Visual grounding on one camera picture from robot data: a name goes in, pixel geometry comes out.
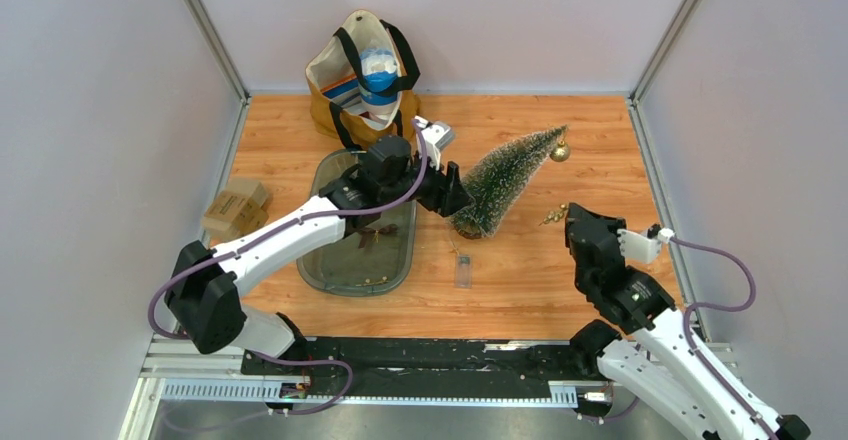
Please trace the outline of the blue white bottle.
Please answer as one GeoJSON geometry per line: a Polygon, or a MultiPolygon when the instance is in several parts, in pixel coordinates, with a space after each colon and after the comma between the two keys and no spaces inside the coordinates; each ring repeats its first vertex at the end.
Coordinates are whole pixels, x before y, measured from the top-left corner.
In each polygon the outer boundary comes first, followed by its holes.
{"type": "Polygon", "coordinates": [[[399,76],[399,64],[391,48],[369,46],[360,54],[364,85],[360,97],[371,117],[389,118],[398,102],[398,93],[381,95],[399,76]]]}

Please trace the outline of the gold bell ornament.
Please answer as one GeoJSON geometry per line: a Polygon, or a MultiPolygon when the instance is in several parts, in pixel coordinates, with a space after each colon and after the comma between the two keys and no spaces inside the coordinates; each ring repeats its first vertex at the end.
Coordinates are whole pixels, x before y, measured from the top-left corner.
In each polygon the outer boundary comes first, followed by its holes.
{"type": "Polygon", "coordinates": [[[549,158],[553,162],[561,163],[567,161],[571,156],[571,149],[567,142],[561,140],[557,146],[550,152],[549,158]]]}

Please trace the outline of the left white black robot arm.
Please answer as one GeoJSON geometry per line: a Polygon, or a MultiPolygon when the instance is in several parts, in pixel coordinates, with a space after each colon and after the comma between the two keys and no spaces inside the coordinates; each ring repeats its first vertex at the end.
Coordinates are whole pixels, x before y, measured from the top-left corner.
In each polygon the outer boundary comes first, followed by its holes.
{"type": "Polygon", "coordinates": [[[200,242],[185,246],[172,279],[156,296],[199,353],[234,346],[266,356],[281,374],[296,373],[306,349],[294,327],[278,314],[243,305],[242,298],[282,267],[365,230],[406,202],[442,217],[469,205],[458,165],[440,162],[453,138],[442,123],[426,126],[417,133],[416,154],[402,137],[379,139],[289,215],[211,249],[200,242]]]}

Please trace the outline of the cardboard wrapped felt pads pack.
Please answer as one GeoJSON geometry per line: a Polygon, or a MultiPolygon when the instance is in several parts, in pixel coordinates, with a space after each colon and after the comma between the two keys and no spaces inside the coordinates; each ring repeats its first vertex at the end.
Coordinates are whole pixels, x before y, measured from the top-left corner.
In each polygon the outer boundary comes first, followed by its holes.
{"type": "Polygon", "coordinates": [[[268,221],[271,193],[257,179],[231,178],[202,218],[202,226],[214,241],[228,242],[251,234],[268,221]]]}

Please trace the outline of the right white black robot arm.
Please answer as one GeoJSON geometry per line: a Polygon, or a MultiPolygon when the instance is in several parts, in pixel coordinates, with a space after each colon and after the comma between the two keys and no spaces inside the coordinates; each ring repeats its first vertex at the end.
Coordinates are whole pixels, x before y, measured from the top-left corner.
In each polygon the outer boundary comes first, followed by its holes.
{"type": "Polygon", "coordinates": [[[749,287],[737,306],[695,302],[681,309],[660,283],[634,262],[649,264],[664,246],[684,245],[676,233],[654,224],[642,232],[625,219],[570,203],[564,243],[575,262],[576,289],[600,313],[570,344],[573,370],[628,389],[688,439],[807,439],[799,416],[781,414],[749,390],[692,327],[698,309],[737,313],[752,306],[756,284],[735,255],[749,287]]]}

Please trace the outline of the yellow canvas tote bag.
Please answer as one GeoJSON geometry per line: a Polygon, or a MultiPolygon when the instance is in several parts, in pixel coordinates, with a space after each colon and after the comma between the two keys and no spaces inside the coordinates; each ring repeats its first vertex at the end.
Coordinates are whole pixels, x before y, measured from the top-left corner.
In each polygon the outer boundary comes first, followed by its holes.
{"type": "Polygon", "coordinates": [[[365,150],[379,138],[394,134],[415,140],[412,125],[420,100],[413,89],[420,68],[405,35],[398,27],[368,10],[350,14],[324,49],[306,66],[310,114],[316,130],[341,141],[348,149],[365,150]],[[364,85],[360,54],[369,46],[391,48],[399,76],[381,95],[398,93],[393,114],[371,117],[360,97],[364,85]]]}

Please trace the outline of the clear plastic battery box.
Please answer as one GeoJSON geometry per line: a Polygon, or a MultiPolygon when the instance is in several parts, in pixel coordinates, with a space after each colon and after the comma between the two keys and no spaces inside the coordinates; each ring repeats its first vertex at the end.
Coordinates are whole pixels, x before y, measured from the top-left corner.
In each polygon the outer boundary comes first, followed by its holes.
{"type": "Polygon", "coordinates": [[[472,259],[469,255],[457,256],[454,277],[454,284],[457,288],[470,289],[472,287],[472,267],[472,259]]]}

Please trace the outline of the clear glass tray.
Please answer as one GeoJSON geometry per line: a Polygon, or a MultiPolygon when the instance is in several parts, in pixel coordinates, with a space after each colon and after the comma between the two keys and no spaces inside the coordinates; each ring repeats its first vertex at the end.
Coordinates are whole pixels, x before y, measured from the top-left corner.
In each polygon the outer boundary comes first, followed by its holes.
{"type": "Polygon", "coordinates": [[[300,257],[296,266],[312,288],[338,296],[385,295],[407,278],[412,265],[417,205],[404,203],[381,214],[366,227],[396,224],[398,232],[359,249],[359,234],[325,245],[300,257]]]}

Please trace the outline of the aluminium frame rail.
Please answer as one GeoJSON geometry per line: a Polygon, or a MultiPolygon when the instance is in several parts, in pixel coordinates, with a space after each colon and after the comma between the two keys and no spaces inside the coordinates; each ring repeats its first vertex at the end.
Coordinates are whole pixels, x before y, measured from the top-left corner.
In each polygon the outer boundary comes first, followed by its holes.
{"type": "Polygon", "coordinates": [[[153,338],[141,375],[164,397],[320,404],[571,407],[608,384],[566,341],[310,337],[276,365],[238,347],[202,355],[188,341],[153,338]]]}

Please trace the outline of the brown ribbon bow ornament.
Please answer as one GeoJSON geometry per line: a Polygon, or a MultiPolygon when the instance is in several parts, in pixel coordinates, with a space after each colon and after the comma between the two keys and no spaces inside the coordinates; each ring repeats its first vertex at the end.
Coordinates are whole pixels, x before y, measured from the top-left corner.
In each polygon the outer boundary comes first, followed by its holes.
{"type": "Polygon", "coordinates": [[[359,249],[366,248],[372,242],[378,242],[381,236],[395,235],[399,230],[396,224],[388,224],[377,228],[365,227],[358,231],[359,249]]]}

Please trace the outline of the small frosted christmas tree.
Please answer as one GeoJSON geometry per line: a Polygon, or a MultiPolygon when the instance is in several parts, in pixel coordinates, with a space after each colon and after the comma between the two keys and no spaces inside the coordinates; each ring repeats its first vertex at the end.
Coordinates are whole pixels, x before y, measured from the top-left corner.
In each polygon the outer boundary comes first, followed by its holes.
{"type": "Polygon", "coordinates": [[[469,240],[493,237],[568,130],[561,125],[532,132],[486,154],[462,177],[473,203],[450,217],[452,228],[469,240]]]}

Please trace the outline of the gold bead garland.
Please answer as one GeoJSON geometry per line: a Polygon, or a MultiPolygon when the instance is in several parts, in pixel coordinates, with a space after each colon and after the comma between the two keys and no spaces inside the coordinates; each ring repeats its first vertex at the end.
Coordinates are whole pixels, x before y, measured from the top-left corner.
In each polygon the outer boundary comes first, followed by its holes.
{"type": "Polygon", "coordinates": [[[556,209],[550,210],[540,222],[541,225],[557,223],[564,220],[568,214],[568,205],[560,204],[556,209]]]}

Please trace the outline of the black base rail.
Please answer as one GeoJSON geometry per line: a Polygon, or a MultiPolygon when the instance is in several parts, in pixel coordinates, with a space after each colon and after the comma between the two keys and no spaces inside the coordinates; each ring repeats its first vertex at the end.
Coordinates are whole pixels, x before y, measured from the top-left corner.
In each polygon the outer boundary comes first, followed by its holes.
{"type": "Polygon", "coordinates": [[[552,381],[603,381],[587,353],[568,342],[314,337],[286,353],[290,360],[332,358],[342,366],[290,367],[245,354],[245,375],[293,375],[309,393],[406,398],[541,399],[552,381]]]}

